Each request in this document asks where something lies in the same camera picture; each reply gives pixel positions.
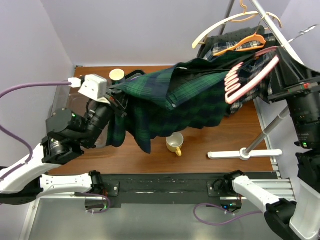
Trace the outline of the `navy white plaid skirt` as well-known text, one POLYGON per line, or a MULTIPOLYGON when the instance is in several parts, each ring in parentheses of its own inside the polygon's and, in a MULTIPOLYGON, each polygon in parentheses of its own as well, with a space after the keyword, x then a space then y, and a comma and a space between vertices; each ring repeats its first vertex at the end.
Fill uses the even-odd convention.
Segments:
MULTIPOLYGON (((245 37, 252 35, 253 31, 254 30, 252 28, 246 28, 239 31, 229 32, 223 35, 211 36, 206 40, 206 43, 200 47, 197 57, 212 62, 215 58, 214 54, 236 45, 245 37)), ((264 68, 270 62, 272 58, 273 54, 269 52, 263 56, 260 56, 253 62, 245 65, 239 71, 239 82, 243 85, 249 83, 249 81, 252 80, 253 77, 255 77, 258 72, 260 72, 262 68, 264 68)), ((271 77, 267 75, 259 85, 254 87, 252 90, 250 90, 250 92, 246 93, 232 105, 229 105, 225 115, 229 117, 230 115, 238 112, 245 103, 256 98, 260 98, 264 102, 269 103, 268 96, 272 93, 273 91, 271 88, 271 77)))

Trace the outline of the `orange hanger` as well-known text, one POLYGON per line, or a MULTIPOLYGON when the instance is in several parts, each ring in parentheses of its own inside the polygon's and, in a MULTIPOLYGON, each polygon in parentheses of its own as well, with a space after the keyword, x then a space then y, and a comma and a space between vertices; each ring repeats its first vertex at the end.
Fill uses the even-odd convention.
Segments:
POLYGON ((220 56, 222 54, 225 54, 228 51, 236 51, 237 48, 239 48, 247 43, 251 43, 251 42, 258 42, 259 43, 259 45, 257 45, 257 46, 248 48, 249 50, 256 50, 256 49, 263 48, 267 41, 265 40, 265 38, 262 35, 254 33, 253 35, 245 37, 244 39, 239 41, 236 45, 215 53, 214 56, 220 56))

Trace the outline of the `pink hanger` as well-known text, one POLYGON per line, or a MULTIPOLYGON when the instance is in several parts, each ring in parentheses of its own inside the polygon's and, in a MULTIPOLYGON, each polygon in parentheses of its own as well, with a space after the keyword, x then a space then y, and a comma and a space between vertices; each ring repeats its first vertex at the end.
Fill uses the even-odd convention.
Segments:
POLYGON ((232 67, 224 78, 227 104, 234 104, 265 80, 280 61, 277 49, 272 46, 253 52, 232 67))

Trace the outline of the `green plaid skirt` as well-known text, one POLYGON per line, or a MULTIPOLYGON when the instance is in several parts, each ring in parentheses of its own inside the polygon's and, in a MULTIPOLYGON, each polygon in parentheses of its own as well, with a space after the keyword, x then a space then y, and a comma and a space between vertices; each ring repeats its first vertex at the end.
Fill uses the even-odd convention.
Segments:
POLYGON ((125 115, 110 120, 106 144, 118 148, 130 133, 150 153, 156 137, 218 126, 228 109, 226 75, 253 57, 253 52, 227 52, 211 62, 196 58, 116 84, 125 96, 125 115))

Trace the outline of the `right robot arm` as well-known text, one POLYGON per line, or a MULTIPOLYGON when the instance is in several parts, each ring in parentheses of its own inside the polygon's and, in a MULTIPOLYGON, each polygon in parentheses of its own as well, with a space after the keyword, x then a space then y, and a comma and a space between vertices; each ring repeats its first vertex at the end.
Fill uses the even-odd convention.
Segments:
POLYGON ((254 183, 242 171, 216 180, 212 188, 227 196, 247 198, 264 215, 269 228, 284 240, 317 240, 320 237, 320 74, 296 61, 284 48, 269 47, 255 56, 272 54, 272 60, 247 85, 238 83, 239 65, 225 78, 227 103, 233 103, 271 75, 269 101, 285 101, 297 136, 296 146, 303 152, 297 161, 294 183, 295 200, 276 196, 254 183))

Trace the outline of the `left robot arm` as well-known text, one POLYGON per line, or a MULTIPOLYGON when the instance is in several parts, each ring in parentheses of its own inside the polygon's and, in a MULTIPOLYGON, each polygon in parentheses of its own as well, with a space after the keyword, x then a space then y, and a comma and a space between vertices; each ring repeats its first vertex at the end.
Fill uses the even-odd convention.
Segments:
POLYGON ((97 139, 110 120, 126 115, 125 93, 111 93, 107 100, 109 103, 90 100, 84 116, 68 108, 56 110, 46 120, 46 136, 32 153, 10 167, 1 167, 1 204, 23 205, 56 193, 102 194, 105 186, 98 171, 57 177, 47 172, 79 158, 84 149, 96 148, 97 139))

